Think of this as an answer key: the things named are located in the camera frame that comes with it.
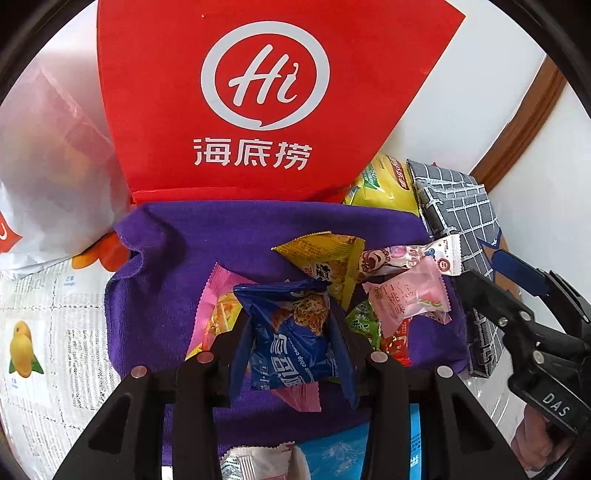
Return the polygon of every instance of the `purple cloth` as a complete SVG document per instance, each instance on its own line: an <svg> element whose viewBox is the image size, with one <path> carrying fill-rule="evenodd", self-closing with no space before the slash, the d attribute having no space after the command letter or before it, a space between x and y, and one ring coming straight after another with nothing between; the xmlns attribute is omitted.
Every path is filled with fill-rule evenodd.
<svg viewBox="0 0 591 480"><path fill-rule="evenodd" d="M115 230L137 252L112 277L105 296L109 357L122 377L136 365L158 371L183 362L197 302L215 262L259 283L299 280L306 276L271 247L328 230L365 238L367 248L430 241L411 213L306 202L151 203ZM449 296L451 323L411 322L409 348L416 366L445 364L460 371L467 364L465 318L451 289ZM338 386L321 387L322 413L295 412L269 392L248 388L245 381L232 409L216 411L222 453L236 445L305 442L368 419L367 412L348 407ZM170 415L166 426L163 461L170 464Z"/></svg>

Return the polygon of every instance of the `checkered storage box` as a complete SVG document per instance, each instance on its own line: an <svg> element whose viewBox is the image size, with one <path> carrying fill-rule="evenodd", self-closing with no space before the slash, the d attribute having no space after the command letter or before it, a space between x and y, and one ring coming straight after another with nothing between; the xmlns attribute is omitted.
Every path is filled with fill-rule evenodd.
<svg viewBox="0 0 591 480"><path fill-rule="evenodd" d="M421 214L433 237L460 233L463 268L494 280L484 247L498 248L501 229L484 186L458 171L411 160L408 166ZM470 373L488 378L504 350L502 332L476 311L466 312L466 320Z"/></svg>

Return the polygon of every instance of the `red bag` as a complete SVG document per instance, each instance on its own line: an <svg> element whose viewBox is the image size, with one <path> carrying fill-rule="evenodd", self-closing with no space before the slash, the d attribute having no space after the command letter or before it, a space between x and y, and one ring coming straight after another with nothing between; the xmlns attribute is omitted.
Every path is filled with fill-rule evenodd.
<svg viewBox="0 0 591 480"><path fill-rule="evenodd" d="M100 0L135 200L341 201L462 19L444 0Z"/></svg>

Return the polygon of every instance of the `wooden trim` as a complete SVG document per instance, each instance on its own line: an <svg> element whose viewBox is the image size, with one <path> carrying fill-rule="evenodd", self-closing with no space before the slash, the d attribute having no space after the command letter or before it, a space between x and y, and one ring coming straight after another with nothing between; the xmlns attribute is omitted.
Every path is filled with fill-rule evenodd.
<svg viewBox="0 0 591 480"><path fill-rule="evenodd" d="M546 56L513 120L474 167L471 175L490 192L509 172L538 134L554 109L566 78Z"/></svg>

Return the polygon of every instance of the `green snack package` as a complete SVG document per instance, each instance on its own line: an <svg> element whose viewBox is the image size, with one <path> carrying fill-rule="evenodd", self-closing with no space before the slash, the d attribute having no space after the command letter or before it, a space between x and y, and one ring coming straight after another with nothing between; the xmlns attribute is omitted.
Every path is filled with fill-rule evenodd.
<svg viewBox="0 0 591 480"><path fill-rule="evenodd" d="M347 315L347 323L352 332L364 335L374 350L379 350L382 329L368 300L351 310Z"/></svg>

